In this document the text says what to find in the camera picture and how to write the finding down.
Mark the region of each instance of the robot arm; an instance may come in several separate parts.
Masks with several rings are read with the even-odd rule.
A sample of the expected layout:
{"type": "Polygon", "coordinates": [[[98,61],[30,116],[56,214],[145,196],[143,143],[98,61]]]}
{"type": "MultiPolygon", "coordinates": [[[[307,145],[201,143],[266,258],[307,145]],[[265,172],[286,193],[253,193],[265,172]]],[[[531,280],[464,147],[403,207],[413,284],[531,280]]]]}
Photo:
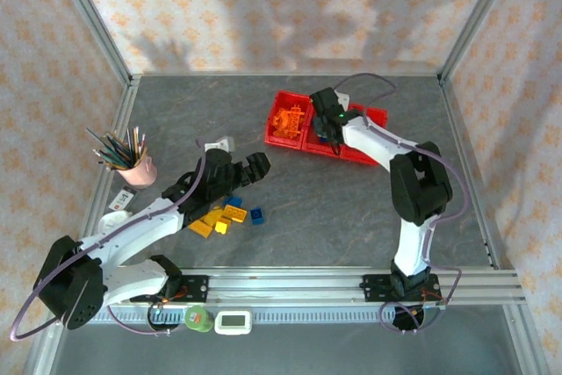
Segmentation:
{"type": "Polygon", "coordinates": [[[137,296],[172,298],[180,292],[182,272],[165,256],[151,256],[143,263],[121,266],[152,243],[176,233],[190,222],[204,216],[210,205],[233,190],[261,180],[270,169],[264,153],[247,157],[248,166],[231,163],[231,155],[222,149],[205,152],[202,177],[183,203],[173,206],[192,187],[200,171],[201,160],[195,172],[186,173],[166,191],[162,198],[133,217],[113,227],[111,232],[95,234],[80,242],[64,236],[53,244],[43,263],[35,286],[61,263],[96,244],[89,254],[72,263],[56,276],[39,294],[41,301],[66,328],[80,328],[102,306],[137,296]],[[142,215],[148,218],[139,224],[124,227],[142,215]],[[121,230],[107,242],[101,241],[121,230]]]}
{"type": "Polygon", "coordinates": [[[429,268],[422,256],[425,234],[452,199],[444,166],[413,148],[438,155],[439,149],[431,142],[417,145],[404,140],[357,110],[345,111],[331,88],[310,98],[317,115],[314,127],[321,128],[319,136],[332,145],[345,144],[362,151],[391,175],[393,205],[401,218],[399,247],[391,264],[392,281],[402,297],[427,281],[429,268]]]}

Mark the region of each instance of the floral wall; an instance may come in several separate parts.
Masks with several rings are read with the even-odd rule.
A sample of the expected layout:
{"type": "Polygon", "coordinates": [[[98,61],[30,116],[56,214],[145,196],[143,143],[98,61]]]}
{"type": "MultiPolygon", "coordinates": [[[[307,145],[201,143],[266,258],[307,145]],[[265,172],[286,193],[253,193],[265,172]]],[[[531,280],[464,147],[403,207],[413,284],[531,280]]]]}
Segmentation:
{"type": "MultiPolygon", "coordinates": [[[[84,131],[109,129],[123,87],[71,0],[0,0],[0,373],[32,339],[11,322],[51,244],[78,231],[97,176],[84,131]]],[[[22,330],[45,318],[37,303],[22,330]]]]}
{"type": "Polygon", "coordinates": [[[453,87],[552,373],[562,373],[562,0],[496,0],[453,87]]]}
{"type": "Polygon", "coordinates": [[[133,73],[435,74],[476,0],[93,0],[133,73]]]}

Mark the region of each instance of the yellow lego brick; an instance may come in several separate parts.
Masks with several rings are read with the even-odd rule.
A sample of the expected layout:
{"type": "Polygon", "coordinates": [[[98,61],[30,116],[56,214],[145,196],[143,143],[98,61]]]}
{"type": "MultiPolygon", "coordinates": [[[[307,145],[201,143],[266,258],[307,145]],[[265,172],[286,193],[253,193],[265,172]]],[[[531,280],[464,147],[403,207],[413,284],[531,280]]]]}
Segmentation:
{"type": "Polygon", "coordinates": [[[210,211],[209,213],[207,213],[205,215],[205,217],[203,217],[203,222],[207,225],[207,226],[211,226],[214,227],[214,224],[217,222],[217,220],[222,217],[222,209],[220,207],[210,211]]]}
{"type": "Polygon", "coordinates": [[[217,223],[214,225],[214,231],[220,234],[226,234],[231,222],[232,221],[230,221],[229,219],[220,217],[217,220],[217,223]]]}
{"type": "Polygon", "coordinates": [[[225,211],[222,213],[223,216],[228,217],[232,221],[237,221],[242,223],[246,218],[246,210],[242,210],[236,206],[225,206],[225,211]]]}
{"type": "Polygon", "coordinates": [[[201,220],[193,221],[188,227],[195,233],[201,234],[205,238],[209,237],[209,234],[211,234],[213,230],[211,226],[206,225],[201,220]]]}

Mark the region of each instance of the pink cup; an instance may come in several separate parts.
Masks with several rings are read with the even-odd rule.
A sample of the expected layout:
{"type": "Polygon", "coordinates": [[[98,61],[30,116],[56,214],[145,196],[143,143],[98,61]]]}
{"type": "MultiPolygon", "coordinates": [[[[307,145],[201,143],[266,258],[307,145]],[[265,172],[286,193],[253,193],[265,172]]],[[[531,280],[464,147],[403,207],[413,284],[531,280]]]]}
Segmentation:
{"type": "Polygon", "coordinates": [[[119,174],[133,188],[146,188],[153,184],[158,175],[156,167],[152,163],[152,158],[148,155],[134,168],[129,170],[117,170],[119,174]]]}

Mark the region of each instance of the blue lego brick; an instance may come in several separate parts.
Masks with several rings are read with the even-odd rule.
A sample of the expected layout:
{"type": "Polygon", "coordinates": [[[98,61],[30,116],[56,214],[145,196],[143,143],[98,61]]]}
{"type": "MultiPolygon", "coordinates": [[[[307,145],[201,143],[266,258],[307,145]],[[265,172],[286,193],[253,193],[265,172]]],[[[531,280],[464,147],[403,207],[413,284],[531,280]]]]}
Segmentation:
{"type": "Polygon", "coordinates": [[[242,205],[242,198],[239,197],[226,197],[222,201],[222,206],[235,206],[239,208],[242,205]]]}
{"type": "Polygon", "coordinates": [[[250,210],[249,215],[252,217],[252,224],[263,224],[263,213],[261,208],[250,210]]]}
{"type": "Polygon", "coordinates": [[[242,198],[231,197],[228,201],[228,206],[240,207],[242,205],[242,198]]]}

